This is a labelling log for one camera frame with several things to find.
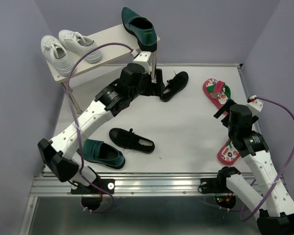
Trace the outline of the green loafer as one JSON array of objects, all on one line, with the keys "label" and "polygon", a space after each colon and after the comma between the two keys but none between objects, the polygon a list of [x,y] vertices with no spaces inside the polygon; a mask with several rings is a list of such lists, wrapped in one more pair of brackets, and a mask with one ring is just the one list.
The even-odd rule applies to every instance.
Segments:
[{"label": "green loafer", "polygon": [[77,149],[77,153],[84,156],[84,160],[102,164],[113,169],[121,169],[125,165],[125,157],[116,148],[106,144],[103,141],[87,139],[83,146],[82,151]]},{"label": "green loafer", "polygon": [[125,30],[137,39],[141,51],[155,52],[157,50],[157,35],[153,24],[128,7],[121,12],[122,24]]}]

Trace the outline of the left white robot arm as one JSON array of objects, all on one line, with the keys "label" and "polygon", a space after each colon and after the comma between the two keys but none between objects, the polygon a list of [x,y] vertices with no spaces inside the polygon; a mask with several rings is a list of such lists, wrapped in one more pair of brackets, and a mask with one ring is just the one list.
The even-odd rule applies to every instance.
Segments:
[{"label": "left white robot arm", "polygon": [[60,182],[76,181],[89,193],[98,190],[99,176],[85,167],[84,162],[75,162],[73,156],[99,127],[128,108],[147,90],[152,72],[154,68],[147,62],[129,63],[118,79],[102,89],[79,117],[74,117],[71,125],[52,139],[38,142],[44,164]]}]

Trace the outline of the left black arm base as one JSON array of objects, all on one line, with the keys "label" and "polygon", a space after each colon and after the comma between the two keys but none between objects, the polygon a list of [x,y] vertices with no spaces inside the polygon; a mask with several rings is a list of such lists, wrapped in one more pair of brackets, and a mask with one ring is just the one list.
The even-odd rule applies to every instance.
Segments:
[{"label": "left black arm base", "polygon": [[88,213],[104,213],[115,205],[115,180],[101,178],[91,167],[85,167],[69,180],[71,193],[81,195],[81,206]]}]

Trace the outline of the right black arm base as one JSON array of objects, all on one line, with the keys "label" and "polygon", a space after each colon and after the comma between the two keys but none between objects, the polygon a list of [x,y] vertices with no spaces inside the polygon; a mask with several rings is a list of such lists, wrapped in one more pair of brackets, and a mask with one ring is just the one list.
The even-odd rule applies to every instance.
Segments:
[{"label": "right black arm base", "polygon": [[236,211],[236,196],[234,192],[228,189],[226,179],[232,175],[240,175],[241,173],[235,167],[223,167],[218,171],[216,177],[206,177],[200,180],[197,190],[202,194],[214,194],[217,206],[224,210]]}]

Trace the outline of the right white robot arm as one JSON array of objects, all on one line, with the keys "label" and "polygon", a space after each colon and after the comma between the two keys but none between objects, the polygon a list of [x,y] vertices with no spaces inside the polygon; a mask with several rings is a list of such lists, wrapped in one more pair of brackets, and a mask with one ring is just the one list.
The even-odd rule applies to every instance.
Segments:
[{"label": "right white robot arm", "polygon": [[216,187],[240,198],[251,212],[242,221],[254,217],[261,234],[294,235],[294,200],[281,181],[282,173],[273,165],[264,137],[252,129],[262,108],[262,100],[251,96],[246,105],[229,99],[214,114],[219,118],[227,113],[221,122],[227,127],[230,140],[252,171],[261,192],[258,193],[235,167],[218,171]]}]

